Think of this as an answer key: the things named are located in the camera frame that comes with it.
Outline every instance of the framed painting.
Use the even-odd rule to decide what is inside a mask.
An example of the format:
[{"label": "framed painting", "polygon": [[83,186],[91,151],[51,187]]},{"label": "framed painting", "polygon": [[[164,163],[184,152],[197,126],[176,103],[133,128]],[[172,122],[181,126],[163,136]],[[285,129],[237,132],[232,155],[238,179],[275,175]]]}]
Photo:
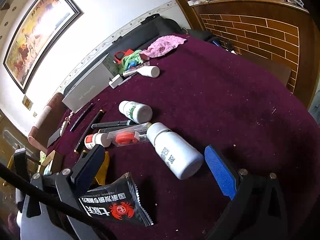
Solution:
[{"label": "framed painting", "polygon": [[29,8],[4,58],[5,68],[23,93],[45,55],[80,13],[72,0],[35,0]]}]

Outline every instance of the table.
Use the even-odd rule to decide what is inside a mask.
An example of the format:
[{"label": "table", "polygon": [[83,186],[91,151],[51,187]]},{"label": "table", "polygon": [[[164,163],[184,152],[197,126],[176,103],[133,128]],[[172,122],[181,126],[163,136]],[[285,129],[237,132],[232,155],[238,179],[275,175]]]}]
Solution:
[{"label": "table", "polygon": [[[79,158],[73,150],[100,109],[106,111],[103,122],[116,121],[125,119],[118,111],[121,101],[145,103],[153,109],[152,122],[170,127],[201,153],[212,145],[238,168],[263,176],[276,173],[293,233],[320,192],[316,122],[263,68],[210,43],[183,37],[188,41],[174,52],[151,60],[161,70],[158,78],[136,75],[114,90],[106,88],[92,100],[95,106],[76,131],[67,130],[49,152],[57,150],[65,156],[63,167],[72,167]],[[73,116],[71,125],[81,113]],[[130,171],[142,206],[155,222],[145,228],[104,220],[119,240],[198,239],[230,201],[206,164],[193,177],[178,180],[150,143],[111,146],[108,151],[106,182]]]}]

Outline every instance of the green cloth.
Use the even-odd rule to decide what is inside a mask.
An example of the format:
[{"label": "green cloth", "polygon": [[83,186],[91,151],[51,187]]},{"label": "green cloth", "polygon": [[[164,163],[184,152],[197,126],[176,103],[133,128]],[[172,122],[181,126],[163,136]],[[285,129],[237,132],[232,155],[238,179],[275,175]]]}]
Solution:
[{"label": "green cloth", "polygon": [[127,67],[129,66],[130,62],[136,60],[138,62],[138,65],[143,62],[143,60],[140,58],[140,55],[139,55],[140,51],[142,51],[142,50],[137,49],[134,53],[122,58],[121,64],[119,65],[119,74],[120,75],[122,75],[122,73],[125,70],[127,70]]}]

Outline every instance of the blue item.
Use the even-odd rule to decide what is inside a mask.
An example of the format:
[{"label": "blue item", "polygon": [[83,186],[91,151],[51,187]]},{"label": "blue item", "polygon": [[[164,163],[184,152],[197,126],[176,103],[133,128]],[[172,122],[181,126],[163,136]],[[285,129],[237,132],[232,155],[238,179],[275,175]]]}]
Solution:
[{"label": "blue item", "polygon": [[136,67],[138,64],[138,61],[134,60],[132,62],[129,63],[127,70],[129,70],[131,67]]},{"label": "blue item", "polygon": [[211,146],[205,148],[204,158],[222,193],[233,200],[236,195],[236,179],[232,173]]},{"label": "blue item", "polygon": [[220,48],[222,48],[222,46],[217,42],[217,41],[212,41],[212,43]]}]

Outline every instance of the power adapter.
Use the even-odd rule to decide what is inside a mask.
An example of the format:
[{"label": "power adapter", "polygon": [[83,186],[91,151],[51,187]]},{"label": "power adapter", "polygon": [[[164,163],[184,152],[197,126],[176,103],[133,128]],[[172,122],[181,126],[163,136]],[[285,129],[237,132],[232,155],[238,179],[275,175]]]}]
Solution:
[{"label": "power adapter", "polygon": [[123,78],[118,74],[113,79],[110,80],[109,85],[110,87],[115,89],[122,81],[123,81]]}]

